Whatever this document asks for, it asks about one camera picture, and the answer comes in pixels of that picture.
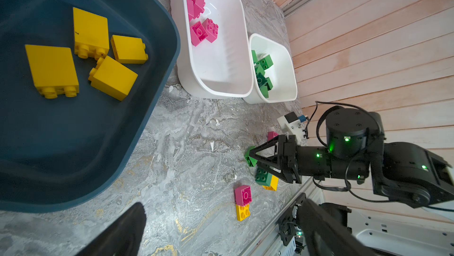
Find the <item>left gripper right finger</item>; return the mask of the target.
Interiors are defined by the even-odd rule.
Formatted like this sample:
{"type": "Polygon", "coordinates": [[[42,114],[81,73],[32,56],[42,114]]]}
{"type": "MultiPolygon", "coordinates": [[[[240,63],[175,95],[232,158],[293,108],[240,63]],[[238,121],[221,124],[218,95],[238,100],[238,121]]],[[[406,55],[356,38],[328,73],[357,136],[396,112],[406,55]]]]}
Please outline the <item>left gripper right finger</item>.
{"type": "Polygon", "coordinates": [[[311,256],[373,256],[338,221],[302,193],[296,212],[296,224],[303,231],[311,256]]]}

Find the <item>dark green lego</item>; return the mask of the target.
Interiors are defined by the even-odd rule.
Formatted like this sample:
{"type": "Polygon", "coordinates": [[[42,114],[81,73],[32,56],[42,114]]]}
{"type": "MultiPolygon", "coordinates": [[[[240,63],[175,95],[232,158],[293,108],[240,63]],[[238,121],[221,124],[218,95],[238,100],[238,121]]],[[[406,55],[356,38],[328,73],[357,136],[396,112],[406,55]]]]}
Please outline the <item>dark green lego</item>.
{"type": "Polygon", "coordinates": [[[259,167],[256,171],[255,181],[261,186],[269,187],[271,185],[273,175],[259,167]]]}

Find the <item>yellow lego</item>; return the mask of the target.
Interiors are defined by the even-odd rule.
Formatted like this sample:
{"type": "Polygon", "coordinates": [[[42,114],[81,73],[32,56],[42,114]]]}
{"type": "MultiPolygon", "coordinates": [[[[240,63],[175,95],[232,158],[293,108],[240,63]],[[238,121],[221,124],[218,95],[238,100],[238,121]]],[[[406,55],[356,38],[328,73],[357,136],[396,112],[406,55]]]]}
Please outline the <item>yellow lego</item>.
{"type": "Polygon", "coordinates": [[[236,216],[238,221],[243,221],[250,215],[249,204],[245,206],[236,205],[236,216]]]}
{"type": "Polygon", "coordinates": [[[88,80],[91,86],[103,93],[123,101],[130,93],[138,75],[110,56],[100,57],[92,68],[88,80]]]}
{"type": "Polygon", "coordinates": [[[26,54],[39,94],[46,99],[59,95],[74,98],[79,93],[79,81],[70,48],[26,44],[26,54]]]}
{"type": "Polygon", "coordinates": [[[263,186],[268,191],[277,191],[279,184],[279,179],[275,176],[272,176],[271,178],[271,184],[269,186],[263,186]]]}
{"type": "Polygon", "coordinates": [[[109,52],[108,19],[73,7],[74,53],[96,61],[109,52]]]}

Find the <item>pink lego front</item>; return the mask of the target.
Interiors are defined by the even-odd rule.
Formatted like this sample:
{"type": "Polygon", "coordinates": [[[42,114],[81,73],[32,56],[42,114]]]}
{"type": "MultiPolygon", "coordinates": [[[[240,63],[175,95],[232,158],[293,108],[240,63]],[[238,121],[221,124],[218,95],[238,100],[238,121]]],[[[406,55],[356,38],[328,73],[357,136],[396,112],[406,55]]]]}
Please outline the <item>pink lego front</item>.
{"type": "Polygon", "coordinates": [[[235,203],[238,206],[247,206],[252,202],[251,187],[242,185],[234,190],[235,203]]]}

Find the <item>pink lego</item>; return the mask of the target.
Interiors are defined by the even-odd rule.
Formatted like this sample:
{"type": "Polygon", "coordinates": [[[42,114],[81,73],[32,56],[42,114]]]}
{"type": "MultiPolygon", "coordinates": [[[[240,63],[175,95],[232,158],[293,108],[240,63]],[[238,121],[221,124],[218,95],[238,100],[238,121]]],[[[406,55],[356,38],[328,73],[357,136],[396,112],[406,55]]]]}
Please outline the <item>pink lego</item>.
{"type": "Polygon", "coordinates": [[[242,185],[234,190],[235,203],[238,206],[247,206],[252,202],[251,187],[242,185]]]}
{"type": "Polygon", "coordinates": [[[275,131],[269,131],[267,133],[267,140],[270,141],[272,139],[274,139],[275,137],[277,137],[279,134],[275,131]]]}

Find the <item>yellow lego front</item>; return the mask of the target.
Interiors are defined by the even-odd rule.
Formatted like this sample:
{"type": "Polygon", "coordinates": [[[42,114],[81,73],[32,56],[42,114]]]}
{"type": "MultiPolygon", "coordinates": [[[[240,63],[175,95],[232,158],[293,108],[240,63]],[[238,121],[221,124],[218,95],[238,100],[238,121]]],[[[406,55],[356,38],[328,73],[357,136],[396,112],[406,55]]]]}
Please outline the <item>yellow lego front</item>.
{"type": "Polygon", "coordinates": [[[74,53],[96,61],[109,52],[108,19],[73,7],[74,53]]]}
{"type": "Polygon", "coordinates": [[[249,204],[245,206],[236,205],[236,216],[238,221],[243,221],[250,215],[249,204]]]}

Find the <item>green lego top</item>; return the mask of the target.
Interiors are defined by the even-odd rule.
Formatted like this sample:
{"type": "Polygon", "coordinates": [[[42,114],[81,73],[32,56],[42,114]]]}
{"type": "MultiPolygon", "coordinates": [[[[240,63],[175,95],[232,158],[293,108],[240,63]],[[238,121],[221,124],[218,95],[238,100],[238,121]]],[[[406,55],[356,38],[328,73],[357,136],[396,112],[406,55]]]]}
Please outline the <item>green lego top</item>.
{"type": "Polygon", "coordinates": [[[267,55],[264,58],[260,59],[258,63],[264,70],[271,68],[274,64],[270,55],[267,55]]]}

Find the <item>pink lego brick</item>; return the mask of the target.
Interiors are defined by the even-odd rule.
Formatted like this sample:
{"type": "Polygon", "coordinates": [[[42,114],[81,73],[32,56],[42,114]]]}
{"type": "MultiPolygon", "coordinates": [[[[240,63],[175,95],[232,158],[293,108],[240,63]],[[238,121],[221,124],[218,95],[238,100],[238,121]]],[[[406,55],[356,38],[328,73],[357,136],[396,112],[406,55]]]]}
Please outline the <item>pink lego brick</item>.
{"type": "Polygon", "coordinates": [[[191,43],[198,46],[208,37],[208,33],[201,22],[197,22],[190,27],[191,43]]]}

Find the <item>yellow lego brick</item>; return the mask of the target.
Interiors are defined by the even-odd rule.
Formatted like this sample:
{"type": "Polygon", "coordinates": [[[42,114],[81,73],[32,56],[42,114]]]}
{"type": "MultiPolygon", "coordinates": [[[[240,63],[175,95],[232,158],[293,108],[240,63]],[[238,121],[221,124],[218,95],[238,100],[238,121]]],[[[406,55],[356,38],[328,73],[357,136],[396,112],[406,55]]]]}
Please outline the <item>yellow lego brick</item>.
{"type": "Polygon", "coordinates": [[[141,38],[113,35],[111,45],[115,60],[122,64],[144,64],[148,61],[141,38]]]}

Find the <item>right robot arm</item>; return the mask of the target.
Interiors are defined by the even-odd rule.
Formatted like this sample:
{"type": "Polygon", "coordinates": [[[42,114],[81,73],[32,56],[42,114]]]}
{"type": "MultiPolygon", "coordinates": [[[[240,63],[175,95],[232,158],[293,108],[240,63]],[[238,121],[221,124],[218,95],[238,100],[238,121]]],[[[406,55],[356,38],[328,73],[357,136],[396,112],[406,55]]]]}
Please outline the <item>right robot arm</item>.
{"type": "MultiPolygon", "coordinates": [[[[331,102],[318,126],[326,128],[320,146],[302,146],[296,135],[285,132],[250,147],[247,159],[258,166],[257,180],[272,174],[286,183],[301,183],[308,176],[322,187],[325,179],[339,179],[344,185],[329,191],[351,193],[352,182],[371,179],[379,204],[453,212],[453,167],[416,144],[388,143],[378,113],[331,102]]],[[[311,256],[426,256],[433,244],[433,237],[421,239],[418,232],[360,229],[348,222],[350,213],[346,206],[316,204],[301,194],[277,221],[282,243],[311,256]]]]}

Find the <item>pink lego far right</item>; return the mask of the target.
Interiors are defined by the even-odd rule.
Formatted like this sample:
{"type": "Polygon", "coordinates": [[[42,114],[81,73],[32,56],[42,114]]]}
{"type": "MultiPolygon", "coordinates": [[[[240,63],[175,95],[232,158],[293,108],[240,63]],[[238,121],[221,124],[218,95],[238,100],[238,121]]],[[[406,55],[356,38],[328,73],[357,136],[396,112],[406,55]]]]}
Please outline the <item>pink lego far right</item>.
{"type": "Polygon", "coordinates": [[[275,131],[269,131],[267,133],[267,140],[270,141],[272,139],[274,139],[275,137],[277,137],[279,134],[275,131]]]}

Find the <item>green lego centre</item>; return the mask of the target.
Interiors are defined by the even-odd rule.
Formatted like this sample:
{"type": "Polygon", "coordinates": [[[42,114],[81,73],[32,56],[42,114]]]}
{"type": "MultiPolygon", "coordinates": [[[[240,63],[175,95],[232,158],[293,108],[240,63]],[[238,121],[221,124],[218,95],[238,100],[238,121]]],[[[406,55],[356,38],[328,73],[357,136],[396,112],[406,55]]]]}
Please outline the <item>green lego centre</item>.
{"type": "Polygon", "coordinates": [[[253,159],[250,156],[250,151],[253,150],[254,148],[255,148],[255,146],[248,147],[247,150],[245,151],[245,154],[244,154],[244,159],[246,160],[247,165],[249,167],[255,167],[257,165],[257,160],[253,159]]]}

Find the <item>white bin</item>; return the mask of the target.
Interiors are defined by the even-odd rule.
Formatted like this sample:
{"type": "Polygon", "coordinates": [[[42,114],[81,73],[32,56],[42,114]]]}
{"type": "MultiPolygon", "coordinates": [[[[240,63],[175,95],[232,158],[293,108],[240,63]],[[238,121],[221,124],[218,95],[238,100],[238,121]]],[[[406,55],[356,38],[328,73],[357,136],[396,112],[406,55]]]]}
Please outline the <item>white bin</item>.
{"type": "Polygon", "coordinates": [[[244,98],[253,89],[252,56],[241,0],[170,0],[180,35],[177,74],[192,96],[209,99],[244,98]],[[205,20],[219,27],[214,42],[195,46],[192,27],[205,20]]]}
{"type": "Polygon", "coordinates": [[[271,57],[273,65],[264,71],[264,77],[269,79],[273,87],[267,91],[268,96],[264,96],[265,91],[254,79],[253,90],[244,101],[249,104],[271,104],[296,100],[297,83],[289,51],[282,44],[257,33],[249,37],[249,46],[259,59],[265,59],[268,55],[271,57]]]}

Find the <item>white bin middle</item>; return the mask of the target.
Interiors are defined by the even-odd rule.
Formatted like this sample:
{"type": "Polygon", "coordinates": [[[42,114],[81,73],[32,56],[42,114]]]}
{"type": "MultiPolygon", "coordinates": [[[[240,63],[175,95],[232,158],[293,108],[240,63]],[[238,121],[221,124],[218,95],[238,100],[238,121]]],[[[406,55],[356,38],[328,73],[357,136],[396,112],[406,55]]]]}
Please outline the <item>white bin middle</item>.
{"type": "Polygon", "coordinates": [[[170,0],[180,35],[177,74],[192,96],[209,99],[244,98],[253,89],[252,56],[241,0],[170,0]],[[192,27],[205,20],[219,27],[214,42],[195,46],[192,27]]]}

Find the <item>teal plastic bin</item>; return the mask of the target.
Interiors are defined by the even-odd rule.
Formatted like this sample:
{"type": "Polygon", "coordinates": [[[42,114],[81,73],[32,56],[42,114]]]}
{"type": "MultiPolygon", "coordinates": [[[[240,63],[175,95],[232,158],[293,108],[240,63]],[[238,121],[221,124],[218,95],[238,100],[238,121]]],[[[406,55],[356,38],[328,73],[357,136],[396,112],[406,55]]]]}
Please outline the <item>teal plastic bin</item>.
{"type": "Polygon", "coordinates": [[[158,0],[1,0],[1,209],[62,211],[96,197],[121,174],[180,52],[175,22],[158,0]],[[79,93],[55,99],[33,84],[26,45],[74,48],[73,9],[139,37],[149,56],[125,100],[95,89],[92,58],[73,56],[79,93]]]}

